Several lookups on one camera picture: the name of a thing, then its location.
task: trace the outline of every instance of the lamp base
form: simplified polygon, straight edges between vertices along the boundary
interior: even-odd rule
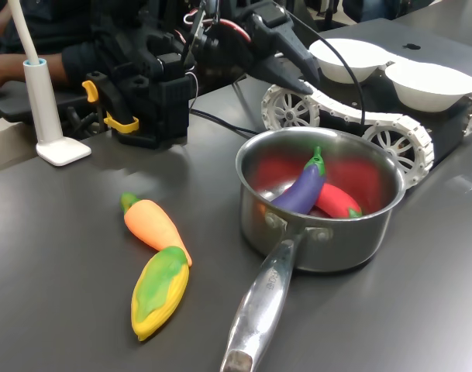
[[[49,143],[38,143],[36,151],[48,163],[62,167],[91,154],[91,149],[75,139],[62,137]]]

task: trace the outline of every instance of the purple eggplant toy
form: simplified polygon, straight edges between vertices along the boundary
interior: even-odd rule
[[[299,178],[288,190],[272,201],[273,205],[303,215],[312,210],[326,182],[326,167],[321,152],[320,147],[315,148],[313,158],[306,163]]]

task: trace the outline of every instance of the white bowl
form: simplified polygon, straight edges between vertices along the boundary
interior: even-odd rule
[[[326,39],[350,66],[358,82],[365,81],[379,66],[386,64],[391,55],[379,46],[351,39]],[[330,80],[352,84],[353,79],[339,58],[322,42],[315,41],[310,53],[318,60],[322,73]]]
[[[472,92],[472,77],[438,64],[404,61],[385,69],[399,101],[411,109],[441,112]]]

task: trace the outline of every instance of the table surface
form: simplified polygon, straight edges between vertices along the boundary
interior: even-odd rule
[[[472,46],[472,0],[442,0],[395,22]]]
[[[248,79],[196,106],[262,129],[266,88]],[[36,158],[1,171],[0,371],[219,370],[262,261],[239,234],[244,142],[193,117],[185,146],[152,151],[101,135],[65,168]],[[124,225],[124,191],[158,202],[194,261],[176,313],[144,344],[130,298],[153,251]],[[365,268],[295,273],[259,369],[291,370],[472,371],[472,138],[395,211]]]

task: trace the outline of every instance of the stainless steel saucepan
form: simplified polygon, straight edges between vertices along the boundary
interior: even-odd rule
[[[322,148],[327,182],[351,195],[363,217],[328,219],[274,207]],[[250,245],[267,256],[237,310],[221,372],[254,372],[284,306],[293,267],[329,273],[366,263],[384,237],[391,210],[405,194],[398,163],[348,133],[294,127],[265,132],[239,150],[240,223]]]

